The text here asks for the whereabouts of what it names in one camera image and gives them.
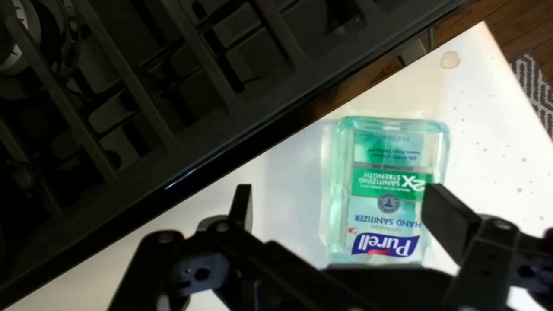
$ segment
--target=black mount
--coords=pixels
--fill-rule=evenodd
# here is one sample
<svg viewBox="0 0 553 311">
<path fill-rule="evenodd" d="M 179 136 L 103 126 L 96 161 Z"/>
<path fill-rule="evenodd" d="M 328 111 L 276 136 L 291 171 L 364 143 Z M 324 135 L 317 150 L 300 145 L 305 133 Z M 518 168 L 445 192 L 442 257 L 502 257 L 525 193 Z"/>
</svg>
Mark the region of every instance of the black mount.
<svg viewBox="0 0 553 311">
<path fill-rule="evenodd" d="M 238 185 L 228 216 L 203 219 L 191 238 L 145 237 L 110 311 L 183 309 L 212 290 L 229 309 L 502 311 L 511 285 L 553 307 L 551 233 L 533 238 L 501 218 L 482 218 L 442 185 L 428 185 L 423 223 L 459 264 L 456 276 L 414 266 L 314 269 L 252 228 L 250 185 Z"/>
</svg>

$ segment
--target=speckled white surface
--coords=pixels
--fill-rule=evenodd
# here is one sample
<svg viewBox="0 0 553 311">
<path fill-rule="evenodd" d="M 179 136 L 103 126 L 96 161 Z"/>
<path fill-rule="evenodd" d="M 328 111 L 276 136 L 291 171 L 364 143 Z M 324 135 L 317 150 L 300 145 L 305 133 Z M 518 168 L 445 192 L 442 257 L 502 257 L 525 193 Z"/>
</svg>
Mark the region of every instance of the speckled white surface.
<svg viewBox="0 0 553 311">
<path fill-rule="evenodd" d="M 191 235 L 202 218 L 228 211 L 236 183 L 253 185 L 257 237 L 274 238 L 309 263 L 324 266 L 317 240 L 321 143 L 328 126 L 347 114 L 447 123 L 452 145 L 445 185 L 459 199 L 476 212 L 502 216 L 532 235 L 553 223 L 551 142 L 485 24 L 478 24 L 10 309 L 105 309 L 143 235 L 162 228 Z M 435 244 L 425 264 L 454 273 L 452 261 Z M 516 290 L 509 306 L 539 309 Z M 224 307 L 210 294 L 202 294 L 193 297 L 190 309 Z"/>
</svg>

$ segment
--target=hand sanitizer bottle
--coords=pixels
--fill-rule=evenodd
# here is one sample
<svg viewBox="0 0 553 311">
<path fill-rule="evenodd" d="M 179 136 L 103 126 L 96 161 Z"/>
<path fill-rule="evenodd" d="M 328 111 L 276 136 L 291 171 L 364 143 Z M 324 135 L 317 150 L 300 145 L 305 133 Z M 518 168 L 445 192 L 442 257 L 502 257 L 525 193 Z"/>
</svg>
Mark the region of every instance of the hand sanitizer bottle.
<svg viewBox="0 0 553 311">
<path fill-rule="evenodd" d="M 331 136 L 330 263 L 421 263 L 423 190 L 442 181 L 447 149 L 444 123 L 343 117 Z"/>
</svg>

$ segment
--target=product label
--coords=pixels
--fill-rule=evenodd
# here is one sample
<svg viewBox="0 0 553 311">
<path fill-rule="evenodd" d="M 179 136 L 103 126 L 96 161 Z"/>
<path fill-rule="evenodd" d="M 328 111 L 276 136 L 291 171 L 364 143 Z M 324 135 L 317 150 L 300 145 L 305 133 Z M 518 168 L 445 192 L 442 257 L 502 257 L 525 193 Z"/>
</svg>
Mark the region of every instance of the product label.
<svg viewBox="0 0 553 311">
<path fill-rule="evenodd" d="M 354 256 L 409 257 L 419 240 L 419 202 L 430 173 L 421 173 L 423 136 L 354 136 L 345 245 Z"/>
</svg>

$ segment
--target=black object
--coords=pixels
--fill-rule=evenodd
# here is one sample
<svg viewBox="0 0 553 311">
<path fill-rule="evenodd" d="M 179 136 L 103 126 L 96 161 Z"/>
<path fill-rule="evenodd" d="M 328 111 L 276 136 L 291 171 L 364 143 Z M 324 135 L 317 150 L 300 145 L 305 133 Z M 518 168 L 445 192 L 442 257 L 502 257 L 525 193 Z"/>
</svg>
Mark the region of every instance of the black object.
<svg viewBox="0 0 553 311">
<path fill-rule="evenodd" d="M 476 216 L 442 185 L 426 187 L 423 223 L 459 264 L 456 276 L 409 266 L 317 271 L 276 242 L 253 238 L 250 219 L 250 187 L 238 185 L 229 214 L 203 219 L 193 237 L 150 233 L 108 309 L 181 309 L 212 290 L 243 311 L 504 311 L 509 285 L 553 306 L 551 240 Z"/>
<path fill-rule="evenodd" d="M 463 2 L 0 0 L 0 168 L 32 168 L 0 199 L 0 307 L 285 138 Z"/>
</svg>

